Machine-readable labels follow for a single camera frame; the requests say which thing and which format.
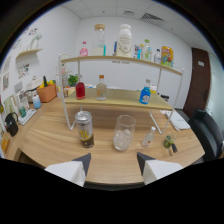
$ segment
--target blue bottle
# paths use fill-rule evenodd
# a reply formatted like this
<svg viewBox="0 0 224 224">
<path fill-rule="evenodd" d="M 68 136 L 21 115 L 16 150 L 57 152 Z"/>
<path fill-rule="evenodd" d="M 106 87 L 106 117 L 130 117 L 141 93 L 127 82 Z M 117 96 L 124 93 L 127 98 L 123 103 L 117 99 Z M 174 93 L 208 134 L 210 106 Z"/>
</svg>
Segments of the blue bottle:
<svg viewBox="0 0 224 224">
<path fill-rule="evenodd" d="M 141 91 L 140 99 L 139 99 L 139 102 L 142 103 L 142 104 L 148 104 L 149 103 L 149 97 L 151 95 L 149 86 L 150 86 L 150 80 L 146 79 L 145 87 Z"/>
</svg>

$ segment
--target wall shelf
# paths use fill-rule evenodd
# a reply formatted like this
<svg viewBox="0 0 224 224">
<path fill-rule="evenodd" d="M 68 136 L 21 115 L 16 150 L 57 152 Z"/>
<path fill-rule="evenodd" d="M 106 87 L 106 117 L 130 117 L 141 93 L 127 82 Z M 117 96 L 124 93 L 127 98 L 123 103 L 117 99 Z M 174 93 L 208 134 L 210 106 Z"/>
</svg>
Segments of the wall shelf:
<svg viewBox="0 0 224 224">
<path fill-rule="evenodd" d="M 22 56 L 24 56 L 24 55 L 28 55 L 28 54 L 34 54 L 34 53 L 36 53 L 36 52 L 38 52 L 38 51 L 41 51 L 41 50 L 43 50 L 43 48 L 38 48 L 38 49 L 32 49 L 32 50 L 22 51 L 22 52 L 20 52 L 20 53 L 17 55 L 16 58 L 19 58 L 19 57 L 22 57 Z"/>
<path fill-rule="evenodd" d="M 112 61 L 112 62 L 131 62 L 131 63 L 137 63 L 137 64 L 143 64 L 143 65 L 148 65 L 150 67 L 155 67 L 162 69 L 164 71 L 172 72 L 177 75 L 182 75 L 181 72 L 167 67 L 165 65 L 160 65 L 155 62 L 151 61 L 146 61 L 146 60 L 141 60 L 141 59 L 136 59 L 136 58 L 129 58 L 129 57 L 120 57 L 120 56 L 86 56 L 86 57 L 73 57 L 73 58 L 66 58 L 61 60 L 61 63 L 66 63 L 66 62 L 81 62 L 81 61 Z"/>
<path fill-rule="evenodd" d="M 139 102 L 140 91 L 131 91 L 123 89 L 107 89 L 107 99 L 100 101 L 96 100 L 96 89 L 86 88 L 86 98 L 83 100 L 76 99 L 76 93 L 72 93 L 69 97 L 65 98 L 66 104 L 92 104 L 92 105 L 106 105 L 106 106 L 126 106 L 137 107 L 146 109 L 159 109 L 159 110 L 172 110 L 165 100 L 157 94 L 151 94 L 148 104 Z"/>
<path fill-rule="evenodd" d="M 158 68 L 159 69 L 159 78 L 158 78 L 158 84 L 157 84 L 157 90 L 159 89 L 159 84 L 160 84 L 160 78 L 161 78 L 161 73 L 162 71 L 168 71 L 171 72 L 173 74 L 176 74 L 178 76 L 181 77 L 181 81 L 180 81 L 180 85 L 178 87 L 178 92 L 177 92 L 177 96 L 174 102 L 174 106 L 172 107 L 171 105 L 169 105 L 165 100 L 163 100 L 160 96 L 158 96 L 157 94 L 151 94 L 150 96 L 150 100 L 148 104 L 141 104 L 139 102 L 139 97 L 140 97 L 140 92 L 138 91 L 130 91 L 130 90 L 118 90 L 118 89 L 107 89 L 107 99 L 105 101 L 98 101 L 96 100 L 96 89 L 85 89 L 85 94 L 86 94 L 86 98 L 83 100 L 77 100 L 76 99 L 76 95 L 75 93 L 72 93 L 68 98 L 64 98 L 64 96 L 62 96 L 62 103 L 63 103 L 63 107 L 64 107 L 64 112 L 65 112 L 65 117 L 66 117 L 66 121 L 68 124 L 68 128 L 69 130 L 72 130 L 74 128 L 75 125 L 75 121 L 73 122 L 73 124 L 70 124 L 69 118 L 68 118 L 68 113 L 67 113 L 67 109 L 66 109 L 66 104 L 92 104 L 92 105 L 113 105 L 113 106 L 127 106 L 127 107 L 137 107 L 140 109 L 146 108 L 146 109 L 150 109 L 150 113 L 149 116 L 152 118 L 153 122 L 155 123 L 158 131 L 160 134 L 163 134 L 164 131 L 166 130 L 166 127 L 168 125 L 168 123 L 170 122 L 170 118 L 172 117 L 172 114 L 174 112 L 174 108 L 176 106 L 177 103 L 177 99 L 180 93 L 180 88 L 182 85 L 182 81 L 183 81 L 183 74 L 184 74 L 184 69 L 183 68 L 179 68 L 182 70 L 182 72 L 179 72 L 173 68 L 164 66 L 164 65 L 160 65 L 151 61 L 146 61 L 146 60 L 140 60 L 140 59 L 136 59 L 136 58 L 129 58 L 129 57 L 118 57 L 118 56 L 85 56 L 85 57 L 70 57 L 70 58 L 66 58 L 66 59 L 62 59 L 62 55 L 58 56 L 58 67 L 59 67 L 59 71 L 61 69 L 61 63 L 67 63 L 67 62 L 78 62 L 78 78 L 80 80 L 80 62 L 82 61 L 112 61 L 114 63 L 123 63 L 123 62 L 127 62 L 127 63 L 137 63 L 137 64 L 142 64 L 142 65 L 146 65 L 149 67 L 154 67 L 154 68 Z M 60 86 L 62 88 L 62 76 L 59 76 L 59 83 Z M 156 123 L 153 115 L 152 115 L 152 110 L 156 109 L 156 110 L 172 110 L 170 116 L 168 117 L 168 121 L 165 125 L 165 127 L 163 128 L 163 130 L 161 131 L 158 124 Z"/>
</svg>

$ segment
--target glass bottle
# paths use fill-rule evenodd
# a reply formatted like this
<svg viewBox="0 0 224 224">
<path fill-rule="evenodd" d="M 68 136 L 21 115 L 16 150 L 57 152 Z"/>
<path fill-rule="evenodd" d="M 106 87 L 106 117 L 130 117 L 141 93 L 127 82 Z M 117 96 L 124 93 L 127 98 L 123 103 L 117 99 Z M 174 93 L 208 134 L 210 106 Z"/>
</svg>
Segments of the glass bottle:
<svg viewBox="0 0 224 224">
<path fill-rule="evenodd" d="M 106 100 L 107 86 L 104 84 L 104 75 L 99 75 L 100 81 L 96 85 L 96 99 Z"/>
<path fill-rule="evenodd" d="M 157 64 L 160 64 L 160 62 L 161 62 L 161 55 L 160 55 L 160 50 L 159 49 L 157 49 L 157 52 L 154 56 L 154 62 L 157 63 Z"/>
<path fill-rule="evenodd" d="M 121 24 L 117 38 L 117 56 L 131 57 L 131 48 L 131 26 L 128 24 Z"/>
<path fill-rule="evenodd" d="M 145 47 L 144 47 L 144 52 L 143 52 L 143 55 L 144 55 L 144 60 L 147 60 L 149 61 L 150 60 L 150 49 L 149 49 L 149 40 L 148 39 L 145 39 Z"/>
<path fill-rule="evenodd" d="M 91 55 L 101 55 L 103 56 L 104 45 L 105 45 L 105 25 L 96 24 L 94 26 L 93 42 L 91 47 Z"/>
<path fill-rule="evenodd" d="M 156 131 L 155 127 L 151 127 L 151 132 L 147 133 L 145 135 L 145 138 L 142 141 L 142 146 L 147 148 L 149 147 L 150 143 L 152 142 L 153 138 L 154 138 L 154 132 Z"/>
<path fill-rule="evenodd" d="M 83 57 L 83 56 L 88 56 L 88 49 L 86 48 L 86 41 L 83 41 L 83 47 L 79 52 L 79 56 Z"/>
<path fill-rule="evenodd" d="M 85 85 L 83 82 L 80 81 L 81 77 L 82 76 L 79 77 L 79 81 L 78 81 L 78 83 L 76 83 L 76 86 L 75 86 L 77 100 L 85 99 Z"/>
<path fill-rule="evenodd" d="M 145 59 L 145 55 L 144 55 L 144 44 L 140 44 L 140 49 L 141 49 L 141 58 L 140 59 Z"/>
<path fill-rule="evenodd" d="M 142 104 L 149 103 L 149 97 L 151 95 L 149 86 L 150 86 L 150 80 L 146 79 L 145 87 L 144 87 L 144 89 L 142 89 L 141 94 L 140 94 L 140 99 L 139 99 L 139 102 Z"/>
</svg>

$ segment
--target white bottle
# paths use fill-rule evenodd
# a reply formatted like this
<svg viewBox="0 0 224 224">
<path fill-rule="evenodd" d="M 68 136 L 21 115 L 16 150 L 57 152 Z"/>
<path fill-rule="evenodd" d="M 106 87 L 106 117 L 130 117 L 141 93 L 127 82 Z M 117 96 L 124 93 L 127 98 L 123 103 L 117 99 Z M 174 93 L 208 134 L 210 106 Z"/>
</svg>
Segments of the white bottle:
<svg viewBox="0 0 224 224">
<path fill-rule="evenodd" d="M 121 24 L 117 38 L 117 56 L 131 57 L 132 34 L 131 26 Z"/>
<path fill-rule="evenodd" d="M 147 133 L 145 135 L 145 138 L 143 139 L 142 141 L 142 146 L 147 148 L 149 147 L 151 141 L 153 140 L 154 138 L 154 132 L 156 131 L 156 128 L 155 127 L 151 127 L 151 132 Z"/>
<path fill-rule="evenodd" d="M 157 63 L 157 64 L 160 64 L 160 61 L 161 61 L 161 55 L 160 55 L 160 50 L 157 49 L 157 52 L 154 56 L 154 62 Z"/>
</svg>

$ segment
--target glass jar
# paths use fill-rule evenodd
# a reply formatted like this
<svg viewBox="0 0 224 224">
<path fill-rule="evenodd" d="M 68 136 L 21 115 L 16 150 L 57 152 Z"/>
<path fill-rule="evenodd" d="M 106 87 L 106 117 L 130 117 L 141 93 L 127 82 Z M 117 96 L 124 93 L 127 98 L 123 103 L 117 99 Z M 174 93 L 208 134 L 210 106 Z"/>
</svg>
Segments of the glass jar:
<svg viewBox="0 0 224 224">
<path fill-rule="evenodd" d="M 105 25 L 96 24 L 94 26 L 94 36 L 91 47 L 91 55 L 101 55 L 103 56 L 104 45 L 105 45 Z"/>
<path fill-rule="evenodd" d="M 131 26 L 121 24 L 117 38 L 117 56 L 131 57 L 132 34 Z"/>
</svg>

